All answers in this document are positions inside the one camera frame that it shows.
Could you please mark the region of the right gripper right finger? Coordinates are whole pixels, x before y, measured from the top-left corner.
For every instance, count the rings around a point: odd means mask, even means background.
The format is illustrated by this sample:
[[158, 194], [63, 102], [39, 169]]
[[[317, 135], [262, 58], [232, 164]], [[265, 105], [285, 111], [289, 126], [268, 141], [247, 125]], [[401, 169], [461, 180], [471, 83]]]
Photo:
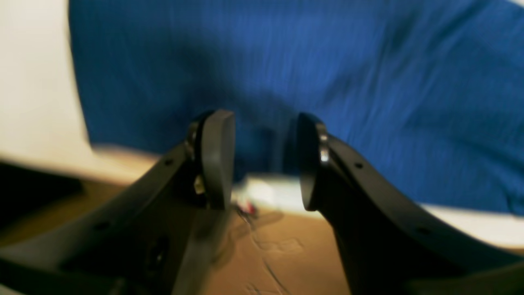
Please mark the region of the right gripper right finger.
[[316, 116], [296, 143], [303, 205], [331, 225], [352, 295], [522, 295], [522, 256], [422, 209]]

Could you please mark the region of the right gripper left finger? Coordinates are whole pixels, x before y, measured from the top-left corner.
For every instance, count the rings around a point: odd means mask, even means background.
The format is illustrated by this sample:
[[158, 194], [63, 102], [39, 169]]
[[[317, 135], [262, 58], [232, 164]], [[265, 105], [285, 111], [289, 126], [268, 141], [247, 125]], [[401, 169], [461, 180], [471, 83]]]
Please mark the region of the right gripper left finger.
[[231, 213], [235, 115], [199, 116], [139, 180], [77, 220], [1, 248], [26, 295], [199, 295]]

